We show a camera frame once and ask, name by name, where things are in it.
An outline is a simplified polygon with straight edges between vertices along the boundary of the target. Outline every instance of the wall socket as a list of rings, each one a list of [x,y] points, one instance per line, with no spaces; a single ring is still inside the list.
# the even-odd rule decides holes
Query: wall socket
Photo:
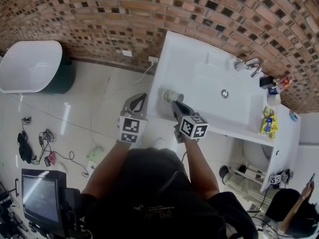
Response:
[[[149,57],[149,61],[151,61],[152,65],[159,62],[159,59],[156,57]]]
[[[133,57],[132,52],[129,50],[122,50],[124,56]]]

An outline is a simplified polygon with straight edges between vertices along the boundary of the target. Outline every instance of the fiducial marker cube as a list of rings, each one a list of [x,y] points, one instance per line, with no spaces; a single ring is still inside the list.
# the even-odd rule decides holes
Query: fiducial marker cube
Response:
[[[204,138],[209,123],[202,116],[184,116],[179,131],[190,139]]]
[[[147,120],[128,118],[120,116],[119,141],[135,143],[138,142],[145,130]]]
[[[270,176],[270,184],[278,184],[280,183],[280,175]]]

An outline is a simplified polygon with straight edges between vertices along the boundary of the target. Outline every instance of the monitor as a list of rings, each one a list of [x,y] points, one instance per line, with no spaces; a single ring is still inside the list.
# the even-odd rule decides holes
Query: monitor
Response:
[[[22,170],[24,216],[49,232],[64,236],[61,192],[66,188],[66,174],[59,171]]]

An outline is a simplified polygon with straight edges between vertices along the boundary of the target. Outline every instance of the toiletry bottle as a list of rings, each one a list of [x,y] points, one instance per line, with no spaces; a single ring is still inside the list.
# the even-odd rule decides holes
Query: toiletry bottle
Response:
[[[292,82],[293,82],[292,77],[287,76],[287,77],[282,78],[278,83],[278,88],[279,88],[280,92],[284,91],[286,88],[288,88]]]
[[[279,86],[276,85],[276,86],[274,86],[272,88],[269,88],[268,92],[269,92],[270,95],[279,95],[281,91],[279,89]]]

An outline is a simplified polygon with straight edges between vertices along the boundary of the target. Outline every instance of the white floor tile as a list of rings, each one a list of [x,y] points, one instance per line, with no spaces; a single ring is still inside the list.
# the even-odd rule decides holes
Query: white floor tile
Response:
[[[19,146],[17,145],[17,136],[22,132],[21,119],[23,117],[32,117],[31,124],[25,125],[24,129],[28,134],[29,144],[33,152],[37,153],[40,151],[38,134],[45,123],[46,114],[19,102],[9,95],[2,102],[5,102],[4,110],[2,106],[0,108],[3,116],[0,138],[2,170],[7,174],[11,173],[11,176],[20,177],[21,168],[25,168],[28,165],[20,159]]]
[[[91,117],[97,112],[113,67],[73,61],[76,78],[64,95],[51,96],[48,113],[59,119],[91,128]]]
[[[142,143],[140,148],[152,147],[158,138],[165,141],[166,132],[168,129],[168,121],[160,118],[148,116],[148,123],[146,125],[144,134],[142,136]],[[165,142],[163,148],[169,148]]]
[[[103,153],[101,156],[97,156],[96,164],[100,164],[103,158],[110,152],[110,150],[115,145],[117,139],[111,138],[109,136],[102,135],[100,133],[92,133],[92,138],[96,145],[102,147]]]
[[[48,113],[50,100],[52,95],[41,93],[27,94],[27,95],[14,95],[10,94],[13,98],[41,111]]]
[[[245,164],[245,158],[242,153],[242,140],[214,132],[208,132],[206,137],[201,139],[198,144],[203,155],[208,160]]]
[[[141,76],[141,73],[121,69],[113,71],[101,108],[92,119],[93,131],[113,138],[119,137],[117,119],[125,101],[133,95],[150,92],[153,76],[145,75],[140,82],[131,86]]]
[[[165,143],[167,145],[167,148],[171,149],[172,151],[175,151],[177,155],[183,155],[185,153],[185,145],[183,143],[178,144],[174,131],[174,126],[177,124],[176,121],[169,121],[168,128],[165,136]]]
[[[47,115],[43,130],[50,129],[55,140],[50,144],[52,150],[57,151],[61,156],[69,158],[69,152],[74,152],[74,161],[87,167],[86,155],[94,148],[90,137],[90,131],[76,125],[67,123],[50,115]],[[83,190],[87,179],[81,175],[85,170],[74,162],[63,159],[56,155],[56,165],[50,167],[58,170],[58,162],[62,163],[67,172],[67,187]]]

